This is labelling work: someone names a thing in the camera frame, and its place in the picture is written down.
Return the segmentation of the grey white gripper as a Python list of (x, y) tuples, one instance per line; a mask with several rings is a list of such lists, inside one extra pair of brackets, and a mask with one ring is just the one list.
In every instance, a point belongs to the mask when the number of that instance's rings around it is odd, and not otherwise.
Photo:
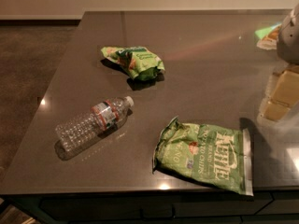
[(289, 64), (278, 76), (271, 99), (261, 103), (261, 115), (272, 121), (281, 120), (299, 101), (299, 4), (281, 23), (277, 42), (278, 57)]

